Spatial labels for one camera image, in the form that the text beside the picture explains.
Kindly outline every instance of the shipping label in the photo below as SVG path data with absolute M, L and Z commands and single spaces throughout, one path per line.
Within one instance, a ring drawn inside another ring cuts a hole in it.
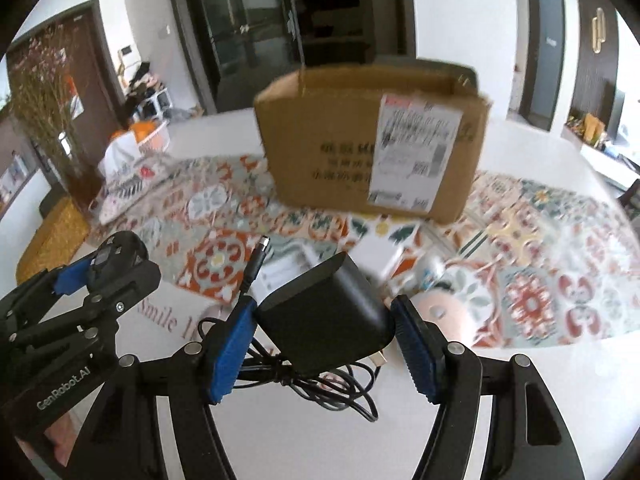
M 453 150 L 462 111 L 382 97 L 368 202 L 429 212 Z

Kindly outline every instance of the black power adapter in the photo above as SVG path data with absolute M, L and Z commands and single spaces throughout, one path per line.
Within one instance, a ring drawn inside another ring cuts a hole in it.
M 375 354 L 395 333 L 390 311 L 347 253 L 272 292 L 254 316 L 305 377 Z

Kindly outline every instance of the blue gripper pad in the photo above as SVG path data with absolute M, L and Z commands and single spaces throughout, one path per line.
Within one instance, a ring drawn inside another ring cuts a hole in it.
M 223 396 L 233 390 L 246 351 L 254 338 L 257 327 L 254 319 L 256 308 L 257 303 L 253 298 L 241 296 L 229 318 L 223 323 L 224 330 L 217 336 L 223 340 L 214 343 L 213 346 L 218 350 L 212 352 L 208 358 L 209 365 L 212 366 L 209 385 L 209 397 L 212 402 L 220 402 Z
M 87 272 L 91 265 L 92 254 L 66 266 L 58 275 L 53 291 L 60 296 L 69 296 L 86 285 Z
M 429 402 L 439 403 L 444 387 L 444 354 L 441 348 L 446 339 L 437 327 L 438 333 L 430 332 L 406 296 L 393 300 L 391 314 L 396 322 L 396 339 L 416 389 Z

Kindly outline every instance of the yellow cushion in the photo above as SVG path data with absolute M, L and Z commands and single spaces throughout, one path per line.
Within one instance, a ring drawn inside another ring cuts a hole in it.
M 89 234 L 89 224 L 70 197 L 62 197 L 33 235 L 15 270 L 20 285 L 44 269 L 67 265 Z

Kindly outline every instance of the glass door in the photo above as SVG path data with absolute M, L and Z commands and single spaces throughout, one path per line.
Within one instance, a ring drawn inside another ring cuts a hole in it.
M 292 0 L 199 1 L 219 76 L 219 112 L 251 107 L 273 79 L 304 63 Z

